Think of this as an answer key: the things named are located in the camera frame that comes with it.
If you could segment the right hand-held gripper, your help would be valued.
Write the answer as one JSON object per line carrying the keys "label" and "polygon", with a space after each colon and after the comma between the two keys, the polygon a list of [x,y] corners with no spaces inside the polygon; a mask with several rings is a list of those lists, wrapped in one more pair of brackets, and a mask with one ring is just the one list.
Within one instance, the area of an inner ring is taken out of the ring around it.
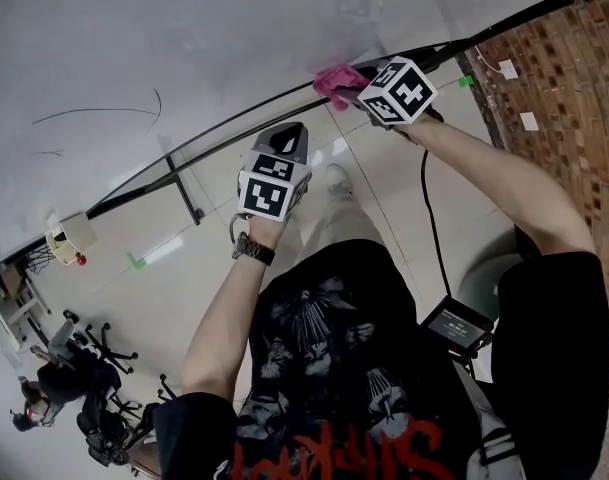
{"label": "right hand-held gripper", "polygon": [[439,94],[419,66],[405,57],[371,61],[357,72],[364,79],[359,105],[384,127],[413,123]]}

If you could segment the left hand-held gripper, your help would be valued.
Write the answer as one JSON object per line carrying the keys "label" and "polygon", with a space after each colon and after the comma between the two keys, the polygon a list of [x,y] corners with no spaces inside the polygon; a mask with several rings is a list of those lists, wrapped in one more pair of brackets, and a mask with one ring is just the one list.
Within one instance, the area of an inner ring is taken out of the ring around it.
{"label": "left hand-held gripper", "polygon": [[263,130],[238,173],[238,211],[284,222],[307,192],[312,177],[308,129],[286,122]]}

